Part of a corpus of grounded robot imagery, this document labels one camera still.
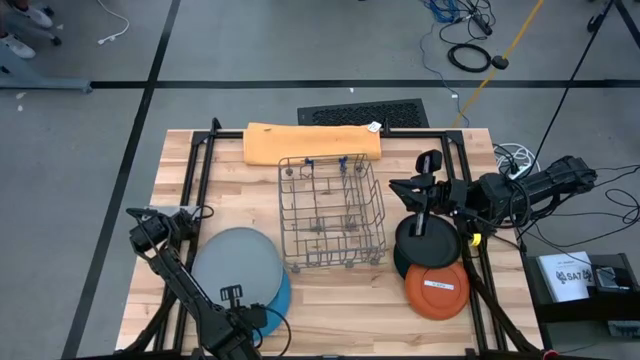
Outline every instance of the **wooden table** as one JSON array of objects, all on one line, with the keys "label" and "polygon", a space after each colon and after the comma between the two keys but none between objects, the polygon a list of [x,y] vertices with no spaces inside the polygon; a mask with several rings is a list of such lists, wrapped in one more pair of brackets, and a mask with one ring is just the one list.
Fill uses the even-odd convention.
[{"label": "wooden table", "polygon": [[[168,131],[152,205],[179,204],[193,132]],[[495,172],[488,130],[463,132],[473,179]],[[382,159],[372,163],[375,176],[382,184],[386,210],[384,229],[388,249],[391,250],[396,225],[408,214],[386,184],[389,179],[415,175],[416,157],[422,151],[440,149],[441,145],[435,139],[381,141]],[[216,212],[215,216],[203,221],[199,246],[224,229],[246,226],[267,235],[280,250],[277,168],[245,165],[242,151],[241,139],[215,140],[205,203]],[[460,174],[459,164],[455,166],[456,174]],[[196,165],[195,179],[200,178],[200,168],[201,165]],[[447,177],[444,171],[439,171],[436,176],[438,180],[446,180]],[[195,203],[196,192],[193,191],[190,204]],[[510,230],[500,231],[499,236],[515,241]],[[527,339],[541,347],[540,332],[518,251],[490,239],[488,254],[500,304]],[[289,273],[289,276],[292,304],[287,319],[293,329],[293,341],[288,355],[462,355],[465,348],[477,349],[469,305],[459,315],[445,321],[422,318],[408,306],[404,282],[393,266],[391,251],[382,258],[379,266],[302,269],[300,274]],[[144,328],[161,302],[163,288],[163,281],[138,258],[117,348],[126,347]],[[488,344],[495,349],[491,317],[482,301],[481,306]],[[175,319],[176,308],[174,306],[170,319]],[[172,343],[174,322],[169,322],[166,346]],[[196,345],[191,318],[185,334],[183,351],[190,353]],[[284,347],[286,340],[287,331],[281,326],[265,339],[260,350],[265,355],[275,355]]]}]

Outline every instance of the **white tag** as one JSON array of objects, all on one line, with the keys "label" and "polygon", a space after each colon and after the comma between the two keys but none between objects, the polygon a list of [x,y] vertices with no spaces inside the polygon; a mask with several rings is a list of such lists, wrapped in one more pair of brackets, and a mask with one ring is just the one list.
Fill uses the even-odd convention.
[{"label": "white tag", "polygon": [[424,284],[427,286],[437,287],[440,289],[453,290],[454,287],[451,284],[439,283],[437,281],[425,280]]},{"label": "white tag", "polygon": [[369,127],[367,129],[369,129],[369,131],[371,132],[378,132],[378,130],[380,130],[381,127],[382,127],[382,124],[380,124],[377,121],[374,121],[371,124],[369,124]]}]

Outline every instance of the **wire dish rack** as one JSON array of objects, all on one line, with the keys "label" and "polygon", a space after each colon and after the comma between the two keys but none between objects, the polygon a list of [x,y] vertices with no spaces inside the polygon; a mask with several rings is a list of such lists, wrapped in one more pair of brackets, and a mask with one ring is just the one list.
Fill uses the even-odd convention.
[{"label": "wire dish rack", "polygon": [[386,250],[384,204],[365,154],[284,158],[278,192],[282,252],[291,271],[379,264]]}]

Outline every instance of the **folded orange cloth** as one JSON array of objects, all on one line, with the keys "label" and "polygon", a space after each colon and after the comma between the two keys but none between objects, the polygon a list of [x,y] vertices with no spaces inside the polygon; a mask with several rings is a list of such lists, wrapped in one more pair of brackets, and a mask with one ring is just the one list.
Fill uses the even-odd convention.
[{"label": "folded orange cloth", "polygon": [[367,154],[380,159],[380,133],[367,126],[286,126],[249,123],[244,131],[244,162],[278,165],[295,156]]}]

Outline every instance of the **orange plate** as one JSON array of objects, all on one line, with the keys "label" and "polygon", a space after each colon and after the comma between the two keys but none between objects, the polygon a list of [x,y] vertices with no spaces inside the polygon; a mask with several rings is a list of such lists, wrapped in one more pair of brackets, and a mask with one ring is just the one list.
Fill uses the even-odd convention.
[{"label": "orange plate", "polygon": [[469,300],[469,279],[457,262],[441,269],[411,265],[404,287],[413,310],[432,320],[458,315]]}]

